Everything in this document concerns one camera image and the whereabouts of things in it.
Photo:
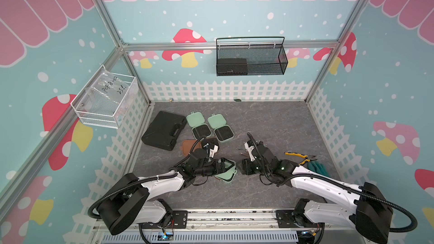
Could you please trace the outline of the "brown clipper case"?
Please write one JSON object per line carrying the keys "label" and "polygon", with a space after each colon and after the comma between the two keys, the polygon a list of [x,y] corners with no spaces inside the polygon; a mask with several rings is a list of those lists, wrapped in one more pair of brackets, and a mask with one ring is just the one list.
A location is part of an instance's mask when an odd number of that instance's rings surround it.
{"label": "brown clipper case", "polygon": [[214,157],[214,155],[221,149],[219,141],[216,137],[209,137],[201,140],[198,144],[193,147],[195,140],[185,140],[182,143],[181,150],[185,157],[190,154],[191,149],[195,151],[196,149],[205,149],[210,150],[210,157]]}

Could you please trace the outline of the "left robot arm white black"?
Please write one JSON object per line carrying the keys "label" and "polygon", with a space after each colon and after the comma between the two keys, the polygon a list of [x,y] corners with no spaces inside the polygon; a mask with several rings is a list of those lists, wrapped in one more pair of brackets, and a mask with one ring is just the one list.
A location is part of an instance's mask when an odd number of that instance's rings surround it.
{"label": "left robot arm white black", "polygon": [[196,177],[233,176],[236,165],[226,158],[214,159],[197,149],[169,171],[152,177],[125,174],[105,195],[96,200],[87,215],[101,219],[115,236],[137,224],[153,224],[165,230],[174,224],[174,211],[160,195],[197,186]]}

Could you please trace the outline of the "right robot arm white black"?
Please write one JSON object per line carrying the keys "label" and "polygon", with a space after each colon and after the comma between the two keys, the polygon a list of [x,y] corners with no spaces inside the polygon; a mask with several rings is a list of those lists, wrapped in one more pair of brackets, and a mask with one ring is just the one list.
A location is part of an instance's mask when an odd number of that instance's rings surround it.
{"label": "right robot arm white black", "polygon": [[320,175],[291,160],[278,159],[255,140],[246,142],[244,148],[248,157],[237,164],[243,175],[258,174],[272,185],[302,189],[329,200],[299,200],[294,215],[302,221],[348,225],[376,244],[386,244],[390,233],[407,233],[418,226],[410,211],[386,200],[374,184],[359,186]]}

